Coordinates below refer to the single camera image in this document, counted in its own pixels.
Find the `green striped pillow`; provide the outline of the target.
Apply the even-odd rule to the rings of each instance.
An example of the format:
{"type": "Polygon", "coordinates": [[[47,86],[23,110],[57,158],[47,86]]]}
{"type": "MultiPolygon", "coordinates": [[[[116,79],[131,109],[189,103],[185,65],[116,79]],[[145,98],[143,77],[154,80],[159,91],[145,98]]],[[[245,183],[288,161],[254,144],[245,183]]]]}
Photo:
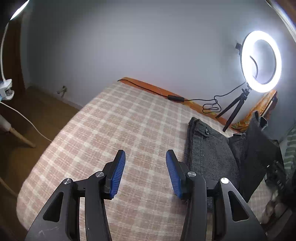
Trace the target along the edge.
{"type": "Polygon", "coordinates": [[[295,146],[296,146],[295,126],[288,132],[280,143],[283,165],[287,179],[291,179],[295,172],[295,146]]]}

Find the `pink plaid bed sheet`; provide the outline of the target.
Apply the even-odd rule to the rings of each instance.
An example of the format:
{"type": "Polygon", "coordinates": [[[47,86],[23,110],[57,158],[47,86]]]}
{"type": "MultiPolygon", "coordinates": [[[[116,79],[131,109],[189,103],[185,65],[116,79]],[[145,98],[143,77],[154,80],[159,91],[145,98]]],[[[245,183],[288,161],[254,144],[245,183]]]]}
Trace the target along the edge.
{"type": "Polygon", "coordinates": [[[103,169],[122,149],[126,163],[118,193],[105,202],[113,240],[179,240],[186,205],[174,195],[166,152],[184,154],[188,122],[223,126],[189,107],[117,82],[79,111],[45,150],[23,183],[16,212],[29,228],[65,179],[103,169]]]}

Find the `black mini tripod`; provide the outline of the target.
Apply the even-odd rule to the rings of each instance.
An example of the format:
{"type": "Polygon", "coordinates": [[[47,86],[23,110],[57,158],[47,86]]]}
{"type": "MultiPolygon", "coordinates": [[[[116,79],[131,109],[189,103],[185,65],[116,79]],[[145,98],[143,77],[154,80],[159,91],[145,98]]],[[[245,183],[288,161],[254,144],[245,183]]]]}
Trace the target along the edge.
{"type": "Polygon", "coordinates": [[[243,104],[245,103],[245,101],[248,98],[248,95],[250,94],[250,90],[252,90],[252,88],[249,86],[249,84],[247,84],[247,87],[245,89],[242,89],[242,93],[240,94],[240,96],[238,96],[236,99],[234,99],[234,101],[232,101],[229,106],[227,106],[224,110],[222,110],[217,116],[216,118],[220,118],[223,114],[225,114],[227,111],[229,111],[231,108],[234,108],[234,111],[232,112],[232,114],[229,116],[228,120],[226,121],[226,124],[224,126],[224,128],[222,129],[223,132],[226,132],[226,130],[228,129],[228,127],[231,125],[231,123],[233,122],[234,118],[237,116],[237,114],[239,113],[240,109],[242,108],[243,104]]]}

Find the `wooden chair leg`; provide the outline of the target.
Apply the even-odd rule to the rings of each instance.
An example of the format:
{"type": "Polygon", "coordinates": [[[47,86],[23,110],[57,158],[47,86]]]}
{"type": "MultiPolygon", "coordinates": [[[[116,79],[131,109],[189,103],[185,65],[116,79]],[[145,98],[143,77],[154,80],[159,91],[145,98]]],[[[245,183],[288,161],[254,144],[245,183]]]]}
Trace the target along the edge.
{"type": "Polygon", "coordinates": [[[25,138],[23,135],[21,135],[19,132],[17,132],[2,115],[0,115],[0,127],[1,127],[1,131],[13,134],[15,137],[20,139],[22,142],[29,145],[31,148],[36,147],[36,145],[34,143],[32,143],[27,138],[25,138]]]}

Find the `white clip lamp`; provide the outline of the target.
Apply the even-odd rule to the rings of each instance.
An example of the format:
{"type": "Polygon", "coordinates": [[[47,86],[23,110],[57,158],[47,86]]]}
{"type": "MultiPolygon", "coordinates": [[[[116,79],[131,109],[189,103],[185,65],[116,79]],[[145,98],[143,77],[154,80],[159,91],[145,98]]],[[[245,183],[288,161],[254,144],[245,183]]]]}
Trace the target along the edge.
{"type": "Polygon", "coordinates": [[[9,69],[11,57],[13,54],[8,53],[8,50],[4,50],[5,45],[8,47],[8,29],[10,22],[13,22],[18,16],[20,16],[24,9],[27,7],[30,1],[1,1],[1,101],[10,101],[15,95],[15,91],[12,90],[13,78],[9,69]]]}

